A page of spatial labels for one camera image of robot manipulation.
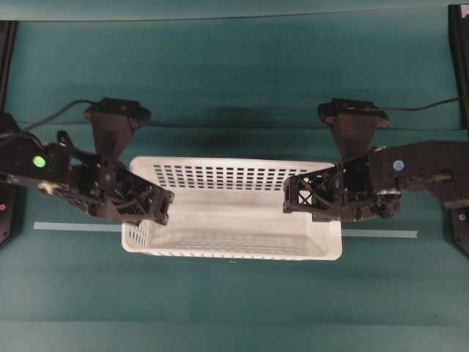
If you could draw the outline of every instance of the black cable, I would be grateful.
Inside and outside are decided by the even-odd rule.
[[[350,108],[350,109],[352,109],[352,110],[361,110],[361,111],[407,111],[407,112],[415,112],[415,111],[422,111],[422,110],[431,109],[431,108],[434,108],[436,106],[447,104],[447,103],[453,103],[455,101],[466,99],[466,98],[467,98],[467,96],[461,97],[461,98],[459,98],[459,97],[451,98],[451,99],[438,101],[437,103],[433,103],[433,104],[429,104],[429,105],[425,105],[425,106],[418,106],[416,108],[380,108],[380,107],[377,107],[375,109],[357,109],[357,108]]]
[[[90,105],[96,104],[96,102],[90,101],[90,100],[87,100],[87,99],[74,100],[74,101],[68,103],[66,106],[64,106],[60,110],[58,110],[58,111],[54,112],[53,114],[50,114],[49,116],[43,118],[42,120],[39,120],[39,121],[29,125],[29,126],[26,126],[21,131],[14,131],[12,133],[2,133],[2,134],[0,134],[0,139],[6,138],[4,141],[0,142],[0,147],[3,147],[4,145],[10,143],[12,140],[14,140],[16,138],[20,138],[20,137],[21,138],[29,138],[29,139],[34,140],[33,135],[28,133],[30,130],[33,130],[33,129],[41,126],[41,125],[44,125],[44,124],[52,121],[53,119],[55,119],[55,118],[59,117],[60,115],[64,114],[67,110],[69,110],[73,106],[75,106],[77,104],[82,104],[82,103],[87,103],[87,104],[90,104]]]
[[[25,127],[23,129],[23,132],[27,132],[27,131],[33,130],[33,129],[41,126],[41,125],[44,125],[45,123],[50,122],[53,119],[55,119],[55,118],[59,117],[60,115],[64,114],[68,109],[72,108],[76,104],[82,104],[82,103],[87,103],[87,104],[90,104],[90,105],[96,104],[96,102],[90,101],[90,100],[87,100],[87,99],[74,100],[71,103],[68,103],[66,106],[64,106],[60,110],[58,110],[58,111],[54,112],[53,114],[50,114],[49,116],[45,117],[44,119],[39,120],[39,121],[33,123],[32,125],[29,125],[29,126]]]

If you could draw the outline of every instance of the teal fabric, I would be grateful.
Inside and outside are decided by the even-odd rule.
[[[165,126],[324,128],[331,98],[419,106],[457,96],[447,10],[275,18],[21,23],[7,110],[31,122],[76,98],[140,100]],[[61,121],[81,122],[77,108]],[[457,103],[390,114],[456,130]]]
[[[126,164],[138,155],[335,161],[318,103],[347,97],[415,106],[457,95],[446,8],[419,8],[424,3],[437,4],[291,17],[20,23],[7,111],[25,126],[76,98],[140,100],[154,116],[125,150]],[[94,4],[103,15],[107,1]],[[321,4],[337,11],[360,5],[304,3]],[[52,1],[22,6],[28,2],[3,10],[35,19],[89,14]],[[146,15],[155,15],[150,8],[156,4]],[[64,128],[92,150],[83,110],[37,135],[54,140]],[[457,104],[390,118],[392,129],[378,131],[375,145],[467,140]],[[35,221],[102,223],[60,199],[28,189],[18,203],[14,235],[0,249],[1,351],[468,349],[468,259],[448,241],[448,213],[428,194],[406,192],[390,220],[344,225],[418,230],[418,239],[344,238],[339,260],[303,263],[131,254],[116,233],[33,230]]]
[[[137,21],[298,15],[444,7],[455,0],[3,0],[0,19],[19,21]]]

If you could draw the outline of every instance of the green led light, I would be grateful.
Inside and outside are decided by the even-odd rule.
[[[36,155],[33,157],[32,163],[42,169],[45,166],[45,159],[40,155]]]

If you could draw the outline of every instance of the tape strip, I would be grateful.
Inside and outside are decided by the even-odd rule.
[[[90,232],[121,232],[121,225],[111,224],[73,224],[70,222],[35,222],[34,230],[53,231],[90,231]]]
[[[342,230],[344,237],[417,238],[417,230]]]
[[[89,232],[121,232],[121,225],[113,224],[74,224],[70,222],[34,223],[34,230],[48,231],[89,231]],[[417,238],[416,230],[342,230],[344,237],[362,238]]]

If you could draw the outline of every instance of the white plastic basket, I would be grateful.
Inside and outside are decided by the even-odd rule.
[[[138,157],[130,170],[175,193],[169,224],[122,225],[128,252],[181,257],[335,260],[339,221],[284,214],[286,177],[329,163],[230,158]]]

